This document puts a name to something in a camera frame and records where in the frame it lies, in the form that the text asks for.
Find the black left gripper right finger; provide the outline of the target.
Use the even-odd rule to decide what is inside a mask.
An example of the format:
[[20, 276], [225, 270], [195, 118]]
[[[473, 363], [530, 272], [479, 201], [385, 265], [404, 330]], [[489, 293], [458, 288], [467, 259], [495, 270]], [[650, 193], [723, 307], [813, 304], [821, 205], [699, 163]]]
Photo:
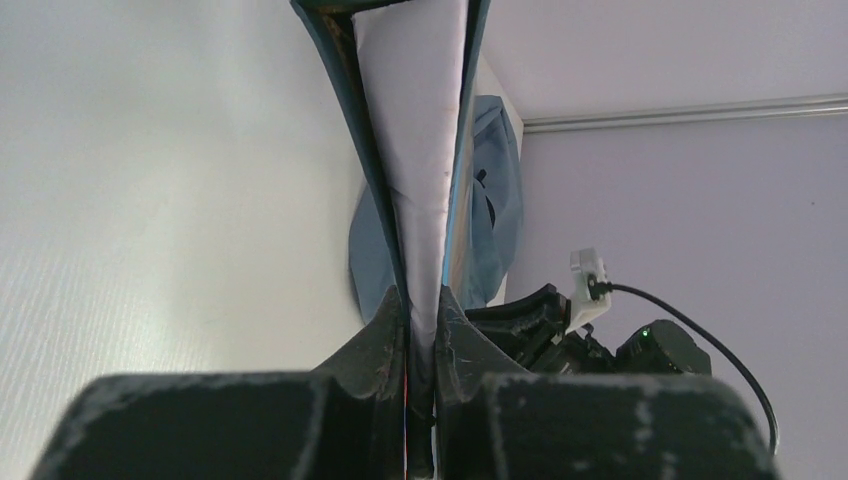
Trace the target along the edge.
[[442, 479], [775, 479], [736, 392], [691, 373], [601, 373], [553, 286], [493, 308], [440, 298]]

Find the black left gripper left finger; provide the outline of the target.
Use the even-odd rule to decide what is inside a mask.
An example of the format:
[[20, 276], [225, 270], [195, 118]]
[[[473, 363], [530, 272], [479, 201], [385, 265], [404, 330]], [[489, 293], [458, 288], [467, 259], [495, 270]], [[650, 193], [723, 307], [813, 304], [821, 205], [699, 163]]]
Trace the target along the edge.
[[405, 328], [390, 288], [313, 370], [111, 375], [58, 422], [36, 479], [401, 479]]

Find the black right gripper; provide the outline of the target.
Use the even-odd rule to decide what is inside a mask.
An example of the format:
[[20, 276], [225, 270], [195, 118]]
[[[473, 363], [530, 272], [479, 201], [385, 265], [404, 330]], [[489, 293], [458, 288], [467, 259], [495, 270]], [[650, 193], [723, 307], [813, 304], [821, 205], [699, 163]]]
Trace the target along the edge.
[[466, 317], [521, 367], [543, 374], [712, 374], [709, 354], [683, 328], [658, 319], [634, 332], [615, 352], [587, 324], [567, 333], [570, 301], [547, 284], [510, 303], [470, 309]]

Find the teal hardcover book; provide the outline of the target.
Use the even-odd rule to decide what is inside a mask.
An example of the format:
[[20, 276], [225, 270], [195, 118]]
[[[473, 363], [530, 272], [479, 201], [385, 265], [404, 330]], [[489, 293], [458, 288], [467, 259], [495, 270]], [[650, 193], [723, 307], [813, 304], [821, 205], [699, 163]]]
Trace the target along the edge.
[[396, 287], [413, 366], [433, 364], [485, 1], [296, 1], [366, 179], [349, 270], [370, 319]]

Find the blue student backpack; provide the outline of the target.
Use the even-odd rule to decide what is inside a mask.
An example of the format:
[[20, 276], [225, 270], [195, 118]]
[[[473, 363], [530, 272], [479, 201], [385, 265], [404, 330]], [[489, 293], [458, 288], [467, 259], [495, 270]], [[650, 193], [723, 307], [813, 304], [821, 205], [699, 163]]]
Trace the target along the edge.
[[[459, 294], [468, 309], [484, 308], [495, 299], [515, 259], [524, 220], [519, 148], [505, 104], [498, 96], [479, 95], [474, 107], [471, 260]], [[362, 321], [369, 323], [395, 280], [368, 187], [351, 222], [348, 259], [356, 305]]]

